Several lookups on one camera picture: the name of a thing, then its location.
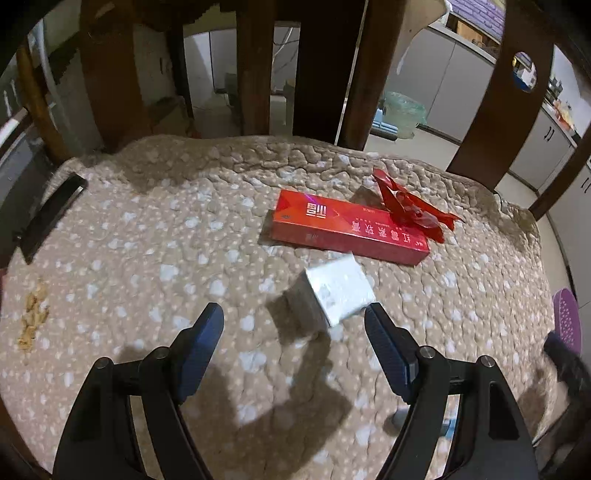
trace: red plastic wrapper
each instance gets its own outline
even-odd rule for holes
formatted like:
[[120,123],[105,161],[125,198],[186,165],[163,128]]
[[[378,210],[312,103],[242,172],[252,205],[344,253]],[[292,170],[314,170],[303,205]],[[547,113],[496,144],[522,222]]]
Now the red plastic wrapper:
[[423,232],[397,224],[387,210],[292,190],[279,195],[271,238],[405,265],[429,254]]
[[440,222],[447,225],[451,231],[454,229],[455,220],[463,222],[457,215],[437,210],[433,205],[413,195],[379,168],[374,168],[374,178],[378,182],[384,205],[392,213],[394,220],[402,225],[416,226],[427,237],[440,244],[444,241]]

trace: beige quilted cover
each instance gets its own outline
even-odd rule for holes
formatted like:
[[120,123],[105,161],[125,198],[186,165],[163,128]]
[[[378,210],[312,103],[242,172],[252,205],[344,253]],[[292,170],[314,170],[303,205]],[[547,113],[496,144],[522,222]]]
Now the beige quilted cover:
[[[534,433],[556,397],[541,354],[553,326],[532,216],[482,186],[421,162],[302,138],[217,141],[151,137],[117,155],[71,160],[89,188],[32,266],[17,253],[5,286],[0,393],[41,463],[53,465],[80,385],[100,356],[142,358],[169,345],[208,301],[225,329],[183,414],[213,477],[374,478],[396,435],[389,389],[356,315],[330,336],[301,338],[282,292],[335,252],[277,245],[265,218],[281,187],[350,199],[376,190],[372,168],[465,219],[416,267],[357,257],[396,324],[450,358],[492,355]],[[25,296],[49,288],[48,321],[17,349]],[[457,399],[449,402],[449,414]],[[148,472],[158,476],[141,402],[134,416]],[[441,474],[441,440],[428,478]]]

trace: tiled floor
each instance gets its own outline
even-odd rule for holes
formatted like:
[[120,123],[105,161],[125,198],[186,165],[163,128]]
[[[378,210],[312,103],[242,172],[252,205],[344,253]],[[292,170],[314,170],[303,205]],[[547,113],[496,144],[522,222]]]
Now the tiled floor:
[[[238,120],[233,117],[227,95],[213,95],[201,108],[193,108],[195,127],[202,138],[237,137]],[[272,95],[269,106],[269,132],[271,135],[290,135],[285,123],[285,97]]]
[[[392,142],[370,135],[365,145],[366,152],[392,153],[416,158],[442,170],[450,164],[457,149],[457,145],[419,129],[415,130],[415,137],[411,140],[398,139]],[[536,199],[533,190],[509,174],[503,177],[496,190],[505,200],[523,208],[528,208]],[[570,288],[564,258],[546,216],[538,222],[538,230],[542,240],[542,262],[551,292],[554,293],[565,287]]]

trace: wooden slat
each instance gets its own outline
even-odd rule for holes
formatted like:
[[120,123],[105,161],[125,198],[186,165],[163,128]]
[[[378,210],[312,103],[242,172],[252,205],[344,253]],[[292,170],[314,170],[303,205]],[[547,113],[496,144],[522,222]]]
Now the wooden slat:
[[85,0],[80,9],[80,58],[90,106],[107,150],[151,133],[135,68],[133,23],[125,2]]
[[364,0],[303,0],[293,134],[334,143]]
[[275,0],[244,0],[236,12],[236,59],[243,135],[269,134]]
[[339,146],[363,150],[386,84],[407,0],[369,0]]
[[187,108],[187,114],[193,118],[193,104],[187,76],[187,61],[185,59],[183,26],[173,27],[166,32],[166,45],[173,65],[173,81],[177,95],[182,96]]
[[548,188],[531,205],[530,212],[536,221],[540,220],[552,208],[552,205],[558,201],[562,194],[566,192],[581,169],[584,168],[590,156],[591,128],[587,128],[583,138],[562,170],[560,170],[560,173],[556,175],[556,178],[548,185]]
[[18,47],[17,67],[25,107],[39,130],[39,135],[45,143],[49,159],[55,165],[61,165],[71,155],[60,133],[51,121],[45,97],[35,79],[31,51],[26,41]]
[[[550,77],[554,47],[542,25],[533,9],[526,12],[520,2],[507,2],[499,58],[448,172],[476,180],[493,191],[509,171],[534,125]],[[537,71],[537,82],[530,93],[519,90],[513,79],[513,56],[519,51],[530,56]]]

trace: cardboard box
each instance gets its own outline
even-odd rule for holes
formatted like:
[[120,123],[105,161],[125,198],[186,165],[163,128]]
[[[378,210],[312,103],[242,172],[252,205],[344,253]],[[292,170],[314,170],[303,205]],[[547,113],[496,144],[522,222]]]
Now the cardboard box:
[[271,237],[309,247],[417,265],[429,254],[425,235],[384,210],[282,190]]
[[334,327],[375,302],[353,255],[306,268],[285,296],[306,335]]

